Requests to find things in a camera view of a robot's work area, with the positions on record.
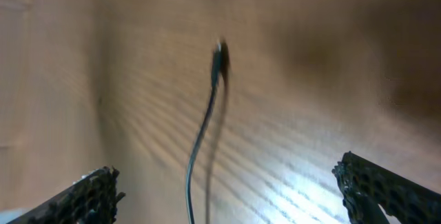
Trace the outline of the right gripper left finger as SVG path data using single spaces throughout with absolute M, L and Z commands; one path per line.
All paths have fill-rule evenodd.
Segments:
M 94 170 L 8 224 L 113 224 L 125 197 L 116 188 L 119 174 L 114 167 Z

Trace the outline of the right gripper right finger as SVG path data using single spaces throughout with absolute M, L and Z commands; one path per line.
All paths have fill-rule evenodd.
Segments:
M 352 152 L 332 170 L 343 195 L 349 221 L 440 224 L 440 194 L 401 177 Z

